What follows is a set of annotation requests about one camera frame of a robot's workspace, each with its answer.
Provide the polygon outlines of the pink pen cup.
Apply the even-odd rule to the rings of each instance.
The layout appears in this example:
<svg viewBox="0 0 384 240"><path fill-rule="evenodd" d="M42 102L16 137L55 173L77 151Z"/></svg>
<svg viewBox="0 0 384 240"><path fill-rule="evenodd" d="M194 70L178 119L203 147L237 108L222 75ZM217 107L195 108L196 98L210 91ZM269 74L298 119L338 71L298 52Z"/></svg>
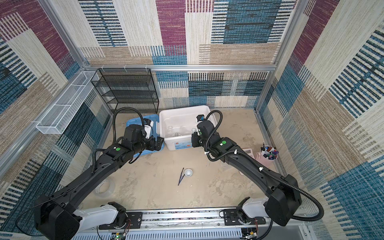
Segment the pink pen cup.
<svg viewBox="0 0 384 240"><path fill-rule="evenodd" d="M265 145L257 152L256 160L265 167L270 167L279 156L279 151L273 146Z"/></svg>

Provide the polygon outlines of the pink calculator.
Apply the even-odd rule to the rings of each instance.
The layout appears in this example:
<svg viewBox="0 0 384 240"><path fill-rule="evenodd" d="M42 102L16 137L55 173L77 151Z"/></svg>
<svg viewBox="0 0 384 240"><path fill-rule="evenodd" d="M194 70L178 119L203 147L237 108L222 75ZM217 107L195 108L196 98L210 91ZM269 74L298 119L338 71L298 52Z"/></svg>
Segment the pink calculator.
<svg viewBox="0 0 384 240"><path fill-rule="evenodd" d="M243 151L248 154L251 158L255 159L255 156L253 154L253 150L252 149L243 149Z"/></svg>

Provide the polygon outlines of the small white mortar bowl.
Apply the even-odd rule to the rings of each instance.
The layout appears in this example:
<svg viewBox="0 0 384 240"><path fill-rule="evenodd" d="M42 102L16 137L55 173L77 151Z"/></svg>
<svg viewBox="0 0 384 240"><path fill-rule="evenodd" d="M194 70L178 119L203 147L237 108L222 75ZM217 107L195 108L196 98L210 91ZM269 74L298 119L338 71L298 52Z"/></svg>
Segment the small white mortar bowl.
<svg viewBox="0 0 384 240"><path fill-rule="evenodd" d="M185 177L191 177L193 175L193 170L192 169L185 169L184 171L184 176Z"/></svg>

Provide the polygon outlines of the clear tape roll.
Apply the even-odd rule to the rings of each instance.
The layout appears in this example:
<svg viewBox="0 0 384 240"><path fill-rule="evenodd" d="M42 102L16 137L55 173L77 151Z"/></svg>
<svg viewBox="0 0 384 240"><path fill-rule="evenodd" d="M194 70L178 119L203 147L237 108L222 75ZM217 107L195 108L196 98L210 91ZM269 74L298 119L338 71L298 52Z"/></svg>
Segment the clear tape roll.
<svg viewBox="0 0 384 240"><path fill-rule="evenodd" d="M94 193L99 198L107 198L114 193L115 189L115 181L112 178L106 178L95 188Z"/></svg>

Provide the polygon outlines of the white plastic storage bin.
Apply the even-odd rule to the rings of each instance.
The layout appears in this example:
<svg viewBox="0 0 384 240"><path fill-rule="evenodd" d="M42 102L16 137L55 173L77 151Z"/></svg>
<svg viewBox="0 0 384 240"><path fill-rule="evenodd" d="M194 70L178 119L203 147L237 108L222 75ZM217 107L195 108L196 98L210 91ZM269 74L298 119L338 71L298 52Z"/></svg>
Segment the white plastic storage bin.
<svg viewBox="0 0 384 240"><path fill-rule="evenodd" d="M211 112L208 106L195 106L171 110L163 110L159 114L157 133L165 139L165 145L170 151L183 150L192 147L191 128L197 128L197 116L205 115ZM182 137L173 137L167 135L167 127L172 126L174 133L183 134Z"/></svg>

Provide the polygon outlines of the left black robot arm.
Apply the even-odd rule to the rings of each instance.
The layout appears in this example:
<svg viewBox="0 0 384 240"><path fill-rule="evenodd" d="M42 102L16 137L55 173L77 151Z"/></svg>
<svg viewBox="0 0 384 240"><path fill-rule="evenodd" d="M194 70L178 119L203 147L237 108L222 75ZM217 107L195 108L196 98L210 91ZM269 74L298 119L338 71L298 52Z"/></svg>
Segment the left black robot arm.
<svg viewBox="0 0 384 240"><path fill-rule="evenodd" d="M141 114L139 117L141 124L126 127L121 137L117 137L113 127L113 143L106 149L93 151L92 165L86 171L51 196L41 195L35 205L24 212L34 213L40 237L70 240L77 233L98 225L125 222L126 210L117 203L84 211L77 208L102 181L126 163L133 164L143 151L161 150L164 138L148 136L144 118Z"/></svg>

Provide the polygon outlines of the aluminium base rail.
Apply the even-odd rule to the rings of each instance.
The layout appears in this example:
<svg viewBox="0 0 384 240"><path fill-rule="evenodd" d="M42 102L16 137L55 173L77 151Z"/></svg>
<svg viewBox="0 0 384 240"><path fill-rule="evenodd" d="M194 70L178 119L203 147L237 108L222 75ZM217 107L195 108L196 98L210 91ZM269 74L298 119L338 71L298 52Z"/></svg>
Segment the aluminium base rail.
<svg viewBox="0 0 384 240"><path fill-rule="evenodd" d="M135 210L126 212L120 227L107 223L112 207L78 211L86 218L79 230L62 230L57 240L303 240L305 226L285 227L258 213L242 224L236 208Z"/></svg>

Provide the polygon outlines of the blue plastic bin lid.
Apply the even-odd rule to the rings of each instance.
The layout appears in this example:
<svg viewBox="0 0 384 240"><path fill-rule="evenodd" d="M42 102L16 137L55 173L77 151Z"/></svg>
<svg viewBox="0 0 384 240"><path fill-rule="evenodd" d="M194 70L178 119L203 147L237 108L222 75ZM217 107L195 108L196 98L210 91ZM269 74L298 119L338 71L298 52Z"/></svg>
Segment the blue plastic bin lid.
<svg viewBox="0 0 384 240"><path fill-rule="evenodd" d="M125 158L135 159L139 155L161 151L164 148L164 138L156 130L159 123L158 115L149 115L129 120L125 129L121 145L128 151Z"/></svg>

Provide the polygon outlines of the blue plastic tweezers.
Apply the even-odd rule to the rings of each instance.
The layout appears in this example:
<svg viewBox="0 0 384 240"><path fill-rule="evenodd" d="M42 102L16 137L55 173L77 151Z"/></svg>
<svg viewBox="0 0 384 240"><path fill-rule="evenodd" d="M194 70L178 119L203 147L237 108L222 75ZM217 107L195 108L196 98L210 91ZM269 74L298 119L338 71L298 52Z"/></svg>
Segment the blue plastic tweezers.
<svg viewBox="0 0 384 240"><path fill-rule="evenodd" d="M178 186L180 185L181 181L183 180L183 178L184 178L184 176L185 176L185 174L184 174L184 169L185 169L185 168L183 168L182 171L181 171L180 178L179 178L179 182L178 182Z"/></svg>

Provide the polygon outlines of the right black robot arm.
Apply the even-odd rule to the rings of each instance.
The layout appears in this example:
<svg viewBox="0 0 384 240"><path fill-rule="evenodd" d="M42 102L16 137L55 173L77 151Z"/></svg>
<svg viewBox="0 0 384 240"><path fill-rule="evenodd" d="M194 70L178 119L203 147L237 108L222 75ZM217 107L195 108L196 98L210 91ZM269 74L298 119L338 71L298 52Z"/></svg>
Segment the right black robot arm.
<svg viewBox="0 0 384 240"><path fill-rule="evenodd" d="M282 176L246 154L242 148L230 138L222 138L217 132L220 122L213 124L209 118L213 114L222 116L222 112L213 110L205 115L197 116L197 131L192 134L192 146L203 147L205 155L211 162L222 161L236 168L254 182L268 197L264 208L267 216L284 227L289 220L315 222L325 214L322 204L309 193L300 189L297 180L291 176ZM312 217L300 217L295 213L302 204L302 197L313 202L318 213Z"/></svg>

